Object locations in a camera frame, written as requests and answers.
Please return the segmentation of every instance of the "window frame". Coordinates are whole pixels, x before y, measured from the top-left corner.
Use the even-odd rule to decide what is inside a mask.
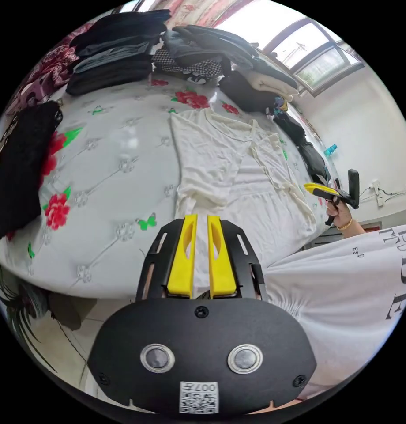
[[[294,32],[296,32],[298,29],[305,27],[306,25],[309,25],[309,24],[313,24],[327,38],[328,41],[322,44],[321,46],[317,47],[316,49],[314,49],[312,52],[308,53],[303,59],[297,62],[294,66],[292,66],[291,68],[288,68],[273,55],[273,52],[284,40],[286,40]],[[343,40],[335,41],[322,28],[322,26],[318,22],[316,22],[312,18],[305,17],[305,18],[299,19],[296,22],[293,22],[287,28],[283,29],[266,45],[266,47],[262,50],[262,52],[270,60],[272,60],[276,65],[278,65],[283,71],[285,71],[287,74],[293,77],[300,86],[303,87],[299,91],[299,94],[302,94],[304,91],[308,91],[313,97],[316,97],[322,92],[324,92],[326,89],[336,84],[338,81],[349,76],[353,72],[356,72],[359,69],[362,69],[365,67],[364,62],[361,60],[361,58],[356,54],[352,54],[351,52],[348,52],[342,49],[341,48],[342,44],[343,44]],[[332,49],[335,49],[339,53],[344,63],[347,64],[348,67],[344,69],[343,71],[339,72],[338,74],[334,75],[333,77],[329,78],[328,80],[326,80],[319,87],[315,89],[311,88],[304,80],[302,80],[301,78],[297,76],[297,73],[304,70],[304,68],[307,67],[314,60],[316,60],[318,57],[322,56],[324,53]],[[353,56],[356,60],[358,60],[358,62],[355,63],[354,65],[350,65],[349,59],[344,54],[344,51],[346,51],[347,54]]]

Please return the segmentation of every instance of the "red floral fabric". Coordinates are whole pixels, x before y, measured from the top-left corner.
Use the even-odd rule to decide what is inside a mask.
[[[86,23],[80,26],[75,31],[71,32],[66,36],[60,43],[49,51],[34,67],[31,71],[28,80],[20,87],[16,97],[22,92],[25,86],[42,75],[51,72],[52,81],[55,90],[65,85],[70,78],[68,73],[68,66],[78,59],[75,54],[75,47],[69,47],[69,43],[83,32],[88,31],[93,24]]]
[[[68,138],[64,134],[58,134],[57,131],[55,131],[50,141],[49,155],[54,155],[59,150],[62,150],[67,139]]]
[[[194,91],[177,91],[175,93],[177,101],[189,105],[194,109],[209,107],[209,101],[206,96],[198,95]]]
[[[50,198],[49,205],[45,210],[47,217],[46,224],[52,230],[57,230],[66,224],[66,217],[69,213],[69,206],[66,204],[68,200],[65,193],[55,194]]]
[[[223,103],[223,105],[222,105],[222,107],[227,111],[227,112],[229,112],[230,114],[234,114],[234,115],[238,115],[240,112],[239,112],[239,110],[236,108],[236,107],[234,107],[234,106],[232,106],[232,105],[229,105],[229,104],[227,104],[227,103]]]
[[[169,84],[168,81],[163,81],[162,79],[152,79],[151,85],[167,85]]]
[[[43,185],[44,177],[50,175],[50,173],[56,169],[57,157],[55,156],[55,153],[57,153],[60,149],[63,149],[63,144],[66,140],[67,137],[64,134],[57,134],[57,131],[53,133],[49,145],[49,153],[41,169],[40,187]]]

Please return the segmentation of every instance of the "bedsheet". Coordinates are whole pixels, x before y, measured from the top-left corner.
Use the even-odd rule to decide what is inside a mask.
[[[326,229],[326,205],[303,189],[310,177],[289,137],[266,116],[241,112],[216,85],[153,75],[151,81],[77,98],[62,89],[52,98],[63,100],[64,119],[57,131],[64,147],[43,175],[43,212],[11,240],[0,240],[0,263],[32,284],[80,297],[135,295],[144,257],[175,213],[180,168],[169,114],[190,108],[210,106],[229,118],[256,119],[264,130],[278,133],[316,217],[312,238]],[[308,129],[307,134],[322,151]],[[335,178],[334,167],[328,167]]]

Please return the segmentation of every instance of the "qr code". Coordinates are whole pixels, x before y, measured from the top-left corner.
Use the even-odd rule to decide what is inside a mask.
[[[218,383],[181,381],[180,412],[184,414],[217,414]]]

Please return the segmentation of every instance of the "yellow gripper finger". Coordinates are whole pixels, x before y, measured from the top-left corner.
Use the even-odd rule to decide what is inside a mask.
[[[318,190],[322,190],[326,193],[333,194],[334,196],[340,195],[340,193],[338,193],[336,190],[332,189],[331,187],[327,187],[326,185],[322,185],[322,184],[316,184],[316,183],[313,183],[313,182],[308,182],[306,184],[303,184],[303,186],[311,194],[313,194],[313,191],[315,189],[318,189]]]
[[[190,299],[193,296],[196,229],[197,214],[186,215],[168,280],[167,289],[171,295],[186,296]]]
[[[209,236],[209,277],[211,283],[211,299],[216,296],[229,296],[236,292],[234,273],[229,261],[225,239],[219,216],[207,216],[207,232]],[[218,251],[215,258],[214,247]]]

